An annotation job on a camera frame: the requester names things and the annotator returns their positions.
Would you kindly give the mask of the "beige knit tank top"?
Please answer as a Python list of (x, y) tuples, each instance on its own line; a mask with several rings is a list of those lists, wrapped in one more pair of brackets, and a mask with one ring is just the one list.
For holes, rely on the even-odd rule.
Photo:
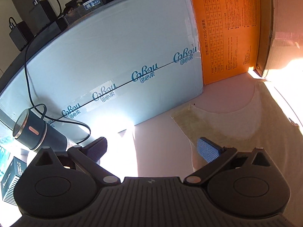
[(302, 133), (286, 117), (263, 82), (255, 84), (251, 101), (242, 109), (212, 113), (188, 105), (173, 113), (172, 119), (190, 141), (194, 171), (206, 165), (205, 159), (198, 155), (200, 137), (243, 152), (264, 148), (290, 186), (291, 197), (284, 215), (302, 226)]

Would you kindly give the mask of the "dark teal thermos bottle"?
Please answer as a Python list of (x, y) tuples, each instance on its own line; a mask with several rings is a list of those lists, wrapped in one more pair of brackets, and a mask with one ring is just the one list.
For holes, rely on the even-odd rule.
[(13, 128), (13, 137), (29, 150), (38, 152), (42, 147), (50, 147), (55, 152), (65, 151), (67, 138), (31, 109), (25, 109)]

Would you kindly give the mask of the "small dark product box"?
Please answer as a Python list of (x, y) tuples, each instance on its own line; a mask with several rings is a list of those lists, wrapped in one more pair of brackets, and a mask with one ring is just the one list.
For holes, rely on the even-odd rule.
[(1, 193), (2, 200), (8, 204), (16, 206), (14, 199), (14, 188), (27, 168), (26, 162), (13, 157), (10, 165), (8, 166), (2, 180), (1, 180)]

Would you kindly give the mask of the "light blue Cabau carton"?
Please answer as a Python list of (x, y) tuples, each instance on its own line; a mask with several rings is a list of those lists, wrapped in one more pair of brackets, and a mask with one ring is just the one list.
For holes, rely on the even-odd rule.
[(199, 96), (192, 0), (116, 0), (94, 10), (1, 77), (2, 133), (44, 104), (73, 141), (120, 132)]

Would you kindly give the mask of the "brown corrugated cardboard box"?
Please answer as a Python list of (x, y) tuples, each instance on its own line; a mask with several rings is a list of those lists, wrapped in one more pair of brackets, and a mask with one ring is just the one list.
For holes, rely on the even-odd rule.
[(302, 0), (260, 0), (260, 13), (256, 71), (266, 78), (302, 59)]

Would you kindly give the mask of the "black power adapter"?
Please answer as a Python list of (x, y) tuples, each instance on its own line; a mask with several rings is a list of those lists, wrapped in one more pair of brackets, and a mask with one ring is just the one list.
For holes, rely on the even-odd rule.
[(9, 18), (9, 36), (21, 52), (34, 38), (33, 33), (25, 21), (17, 23), (13, 17)]

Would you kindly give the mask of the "orange cardboard box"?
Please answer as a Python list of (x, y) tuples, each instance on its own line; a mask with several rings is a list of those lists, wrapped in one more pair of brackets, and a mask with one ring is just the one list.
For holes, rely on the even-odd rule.
[(192, 0), (205, 85), (255, 68), (260, 0)]

